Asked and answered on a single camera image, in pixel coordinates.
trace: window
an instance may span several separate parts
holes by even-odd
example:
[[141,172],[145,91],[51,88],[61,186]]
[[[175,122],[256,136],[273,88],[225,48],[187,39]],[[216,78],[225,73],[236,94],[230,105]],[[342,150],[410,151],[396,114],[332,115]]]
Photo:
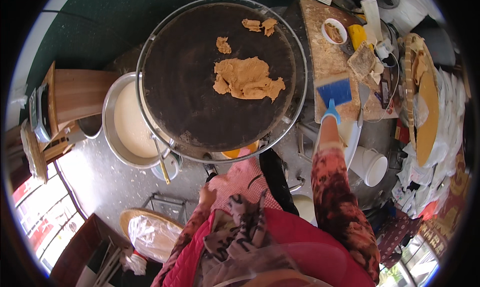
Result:
[[48,165],[49,180],[32,177],[13,193],[17,219],[37,258],[50,273],[84,219],[77,212],[55,165]]
[[402,258],[391,269],[380,265],[381,287],[423,287],[438,269],[438,259],[420,235],[401,247]]

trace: griddle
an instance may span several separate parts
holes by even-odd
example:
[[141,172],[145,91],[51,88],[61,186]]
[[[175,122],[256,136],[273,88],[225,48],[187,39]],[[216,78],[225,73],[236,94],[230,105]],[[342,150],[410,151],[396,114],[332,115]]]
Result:
[[[289,107],[296,75],[291,46],[280,25],[267,37],[243,27],[245,18],[267,19],[243,5],[201,5],[171,20],[148,49],[142,68],[146,108],[177,143],[210,152],[240,148],[265,136]],[[228,37],[231,54],[218,51],[217,37]],[[213,89],[214,62],[252,57],[269,65],[270,78],[285,82],[273,103]]]

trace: blue scraper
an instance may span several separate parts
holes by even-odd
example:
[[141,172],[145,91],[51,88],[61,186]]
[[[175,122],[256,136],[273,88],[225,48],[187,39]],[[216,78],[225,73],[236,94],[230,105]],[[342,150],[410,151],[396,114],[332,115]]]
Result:
[[315,82],[315,86],[327,108],[331,98],[335,107],[352,101],[349,74],[346,72]]

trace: floral sleeve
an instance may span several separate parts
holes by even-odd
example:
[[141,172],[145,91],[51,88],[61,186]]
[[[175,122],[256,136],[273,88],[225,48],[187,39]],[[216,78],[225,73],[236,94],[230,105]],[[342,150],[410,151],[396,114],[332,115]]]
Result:
[[180,253],[182,253],[183,249],[192,241],[192,237],[194,236],[195,232],[205,221],[207,221],[209,216],[210,207],[206,206],[205,204],[198,204],[187,224],[185,224],[183,231],[178,236],[177,242],[175,242],[175,245],[173,246],[170,257],[165,263],[163,263],[162,269],[153,279],[151,287],[162,286],[163,280],[167,276],[167,273],[171,271],[173,266],[175,266],[175,263],[177,263]]
[[345,156],[338,146],[315,154],[311,186],[318,228],[342,243],[378,284],[380,253],[375,235],[350,190]]

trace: red sign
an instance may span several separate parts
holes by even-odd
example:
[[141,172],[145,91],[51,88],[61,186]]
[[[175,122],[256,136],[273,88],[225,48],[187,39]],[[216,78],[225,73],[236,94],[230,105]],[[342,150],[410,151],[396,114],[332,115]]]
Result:
[[455,164],[456,172],[450,178],[450,192],[445,204],[434,218],[424,221],[420,227],[420,235],[429,243],[438,258],[441,258],[447,249],[448,242],[462,217],[465,196],[470,185],[469,176],[465,173],[462,149],[456,155]]

